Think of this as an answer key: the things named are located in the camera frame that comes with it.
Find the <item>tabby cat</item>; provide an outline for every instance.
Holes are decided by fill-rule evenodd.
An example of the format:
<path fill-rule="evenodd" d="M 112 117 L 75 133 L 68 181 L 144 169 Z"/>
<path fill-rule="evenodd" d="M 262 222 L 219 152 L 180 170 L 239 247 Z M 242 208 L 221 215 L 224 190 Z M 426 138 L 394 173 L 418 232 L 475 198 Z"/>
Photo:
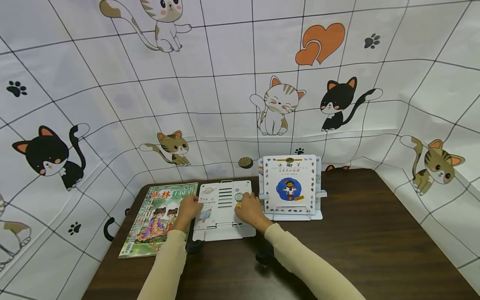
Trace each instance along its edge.
<path fill-rule="evenodd" d="M 400 142 L 417 153 L 417 157 L 413 162 L 412 174 L 413 187 L 420 196 L 428 192 L 434 181 L 439 184 L 451 182 L 455 177 L 455 169 L 453 167 L 465 162 L 463 157 L 449 154 L 443 150 L 444 143 L 441 140 L 434 140 L 428 144 L 428 151 L 424 157 L 427 168 L 416 172 L 423 151 L 422 143 L 417 138 L 409 135 L 402 136 Z"/>
<path fill-rule="evenodd" d="M 109 18 L 121 18 L 127 20 L 135 29 L 142 42 L 150 50 L 172 52 L 180 51 L 181 44 L 177 33 L 187 33 L 192 29 L 190 24 L 175 25 L 183 12 L 181 0 L 140 0 L 145 12 L 156 21 L 155 41 L 152 45 L 142 33 L 137 22 L 128 9 L 116 0 L 102 0 L 100 11 Z"/>
<path fill-rule="evenodd" d="M 272 76 L 270 89 L 262 98 L 251 95 L 250 101 L 260 109 L 257 127 L 263 135 L 283 135 L 288 130 L 285 115 L 295 111 L 305 91 L 297 91 L 289 84 L 282 84 Z"/>
<path fill-rule="evenodd" d="M 140 150 L 142 151 L 155 151 L 160 154 L 163 159 L 169 164 L 175 164 L 177 166 L 189 166 L 190 162 L 184 156 L 188 152 L 188 144 L 182 138 L 181 131 L 177 130 L 173 134 L 164 135 L 163 133 L 157 133 L 158 141 L 160 146 L 166 152 L 172 154 L 172 160 L 169 160 L 165 155 L 160 151 L 160 149 L 154 144 L 142 144 Z"/>

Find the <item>yarn ball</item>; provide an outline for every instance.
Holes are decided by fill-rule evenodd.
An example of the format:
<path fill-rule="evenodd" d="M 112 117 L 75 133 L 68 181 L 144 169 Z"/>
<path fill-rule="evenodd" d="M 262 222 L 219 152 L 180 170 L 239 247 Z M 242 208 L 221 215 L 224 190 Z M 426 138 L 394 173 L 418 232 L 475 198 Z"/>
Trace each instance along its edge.
<path fill-rule="evenodd" d="M 239 167 L 250 169 L 253 167 L 253 160 L 250 157 L 242 157 L 239 159 Z"/>

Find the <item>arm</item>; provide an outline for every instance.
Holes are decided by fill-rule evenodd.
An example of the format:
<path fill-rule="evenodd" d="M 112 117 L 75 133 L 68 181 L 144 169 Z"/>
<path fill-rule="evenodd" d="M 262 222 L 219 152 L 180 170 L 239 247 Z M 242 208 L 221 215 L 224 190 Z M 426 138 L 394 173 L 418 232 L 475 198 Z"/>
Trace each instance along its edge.
<path fill-rule="evenodd" d="M 317 299 L 365 300 L 339 271 L 279 224 L 271 224 L 265 238 L 273 245 L 278 262 L 300 278 Z"/>
<path fill-rule="evenodd" d="M 335 268 L 305 247 L 298 239 L 273 224 L 262 211 L 258 198 L 245 193 L 235 213 L 252 225 L 273 245 L 275 258 L 300 278 L 317 299 L 365 300 L 360 292 Z"/>
<path fill-rule="evenodd" d="M 162 300 L 175 299 L 180 275 L 187 259 L 185 232 L 202 207 L 203 204 L 198 203 L 198 197 L 195 195 L 183 198 L 175 224 L 167 235 L 167 241 L 160 247 L 152 270 L 148 274 L 137 300 L 158 299 L 158 291 L 162 293 Z"/>
<path fill-rule="evenodd" d="M 162 291 L 162 299 L 165 300 L 173 300 L 177 295 L 180 275 L 187 259 L 186 235 L 182 230 L 171 230 L 167 237 L 167 241 L 160 247 L 156 255 L 155 263 L 137 300 L 157 299 L 158 291 Z"/>

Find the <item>round button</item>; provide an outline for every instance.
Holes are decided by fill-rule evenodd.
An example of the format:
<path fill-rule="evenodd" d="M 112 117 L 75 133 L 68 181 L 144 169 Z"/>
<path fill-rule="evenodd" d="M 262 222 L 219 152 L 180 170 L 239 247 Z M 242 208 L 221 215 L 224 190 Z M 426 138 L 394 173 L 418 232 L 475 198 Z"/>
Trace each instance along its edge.
<path fill-rule="evenodd" d="M 240 202 L 243 198 L 243 194 L 241 192 L 235 194 L 235 200 Z"/>

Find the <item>book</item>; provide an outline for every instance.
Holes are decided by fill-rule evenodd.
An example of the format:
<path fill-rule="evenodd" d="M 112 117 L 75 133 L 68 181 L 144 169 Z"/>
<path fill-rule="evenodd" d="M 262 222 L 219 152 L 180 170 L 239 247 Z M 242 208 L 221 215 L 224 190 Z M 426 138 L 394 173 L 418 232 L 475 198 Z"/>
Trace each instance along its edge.
<path fill-rule="evenodd" d="M 177 219 L 181 200 L 196 194 L 198 183 L 151 187 L 120 251 L 119 258 L 156 255 Z"/>
<path fill-rule="evenodd" d="M 263 158 L 265 213 L 314 215 L 317 178 L 315 155 Z"/>

